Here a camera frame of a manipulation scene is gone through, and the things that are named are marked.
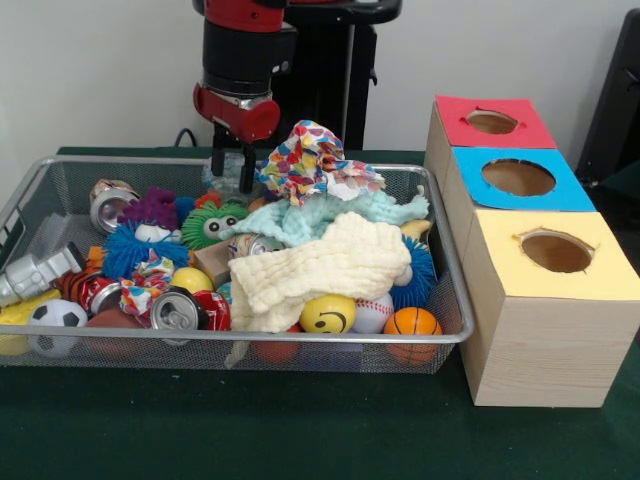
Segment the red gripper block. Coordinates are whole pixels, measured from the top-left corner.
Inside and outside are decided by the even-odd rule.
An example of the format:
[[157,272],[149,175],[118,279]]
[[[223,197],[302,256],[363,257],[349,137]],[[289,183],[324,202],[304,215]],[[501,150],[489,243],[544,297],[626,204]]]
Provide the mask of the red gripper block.
[[196,111],[214,123],[211,153],[211,173],[224,174],[227,130],[242,142],[244,164],[241,168],[239,190],[250,194],[253,189],[256,151],[254,143],[268,139],[280,121],[280,107],[269,96],[241,99],[217,93],[197,83],[193,91]]

